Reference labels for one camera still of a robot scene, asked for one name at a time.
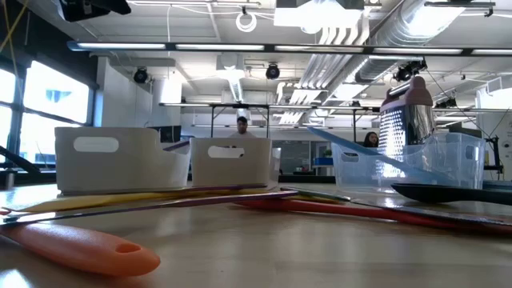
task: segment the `white storage bin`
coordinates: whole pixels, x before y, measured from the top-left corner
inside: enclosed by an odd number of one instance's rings
[[[438,184],[482,188],[485,140],[460,133],[432,135],[424,145],[406,146],[392,159],[407,164],[399,169],[383,161],[333,143],[336,184],[340,188],[390,187],[393,183]],[[372,150],[392,154],[385,148]]]
[[[147,128],[55,128],[57,187],[64,194],[186,186],[190,145],[167,152]]]
[[[279,173],[280,151],[270,157],[270,139],[192,138],[190,145],[194,186],[269,185],[276,166]]]

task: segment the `metal grater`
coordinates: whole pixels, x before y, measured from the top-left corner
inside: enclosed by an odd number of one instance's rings
[[[403,155],[407,153],[406,146],[423,144],[435,129],[434,103],[425,79],[416,76],[403,87],[405,89],[395,94],[389,90],[382,103],[378,140],[379,152],[399,161],[403,161]],[[397,177],[402,173],[385,163],[378,165],[378,171],[385,177]]]

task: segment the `clear plastic bin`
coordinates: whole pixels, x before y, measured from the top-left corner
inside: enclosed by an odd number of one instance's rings
[[[382,156],[368,156],[333,143],[336,184],[340,188],[387,188],[406,182],[481,189],[485,144],[465,134],[440,133],[424,145],[406,146],[401,155],[391,155],[392,149],[373,148]],[[391,165],[389,158],[401,162],[400,167]]]

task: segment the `ceiling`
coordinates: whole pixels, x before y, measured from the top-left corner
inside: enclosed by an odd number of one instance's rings
[[[494,0],[496,14],[512,15],[512,1]],[[301,32],[299,28],[274,26],[273,21],[258,17],[258,24],[250,33],[241,32],[235,25],[236,14],[199,14],[177,7],[162,6],[133,6],[132,14],[121,16],[112,13],[101,18],[94,18],[80,23],[68,23],[62,20],[56,10],[56,0],[31,1],[30,9],[48,22],[64,31],[72,38],[80,41],[137,41],[137,42],[235,42],[235,43],[317,43],[320,33],[312,35]],[[260,0],[261,13],[272,14],[274,0]],[[370,29],[375,27],[385,15],[400,1],[381,0],[382,9],[370,14]],[[191,9],[207,12],[204,7]],[[238,8],[213,7],[215,13],[237,11]],[[430,41],[431,46],[512,46],[512,30],[506,27],[512,24],[512,18],[483,16],[458,17],[446,30]],[[216,53],[167,53],[155,52],[119,52],[112,57],[115,65],[119,59],[134,58],[168,58],[176,60],[188,84],[184,85],[183,95],[220,95],[222,90],[228,90],[228,82],[216,78]],[[281,70],[283,79],[300,79],[307,68],[310,55],[308,54],[244,54],[244,65],[250,70],[248,78],[241,80],[244,90],[276,91],[279,81],[266,80],[266,67],[270,62],[276,62]],[[512,71],[512,58],[427,58],[429,71],[443,90],[455,87],[458,92],[458,103],[461,106],[474,104],[474,88],[484,84],[472,79],[488,80],[496,78],[496,73]],[[132,71],[135,67],[127,66]],[[165,77],[168,69],[165,67],[149,68],[149,71],[159,77]],[[466,80],[461,80],[461,74],[466,74]],[[423,74],[428,89],[433,96],[442,91],[432,77]],[[364,93],[363,104],[379,105],[392,86],[390,74],[385,75],[381,82],[383,86],[370,86]]]

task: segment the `woman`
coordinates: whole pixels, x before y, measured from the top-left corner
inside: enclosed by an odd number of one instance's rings
[[[368,132],[365,137],[365,141],[362,144],[367,148],[377,148],[378,147],[378,136],[375,132]]]

